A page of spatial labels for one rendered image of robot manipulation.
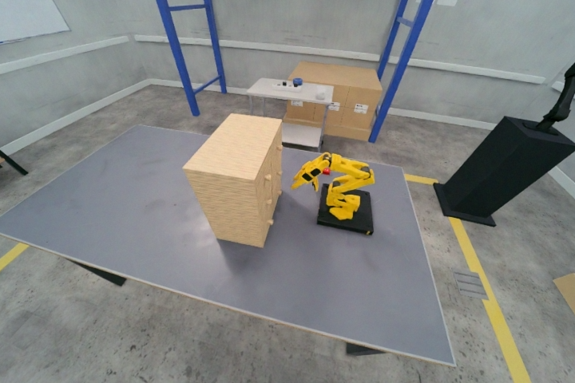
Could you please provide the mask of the wooden chest of drawers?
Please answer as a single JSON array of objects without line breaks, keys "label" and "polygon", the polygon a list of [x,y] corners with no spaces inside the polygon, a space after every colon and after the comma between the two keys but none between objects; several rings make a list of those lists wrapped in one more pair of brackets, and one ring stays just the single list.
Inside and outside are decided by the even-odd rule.
[{"label": "wooden chest of drawers", "polygon": [[264,247],[256,177],[282,120],[233,114],[183,167],[216,238]]}]

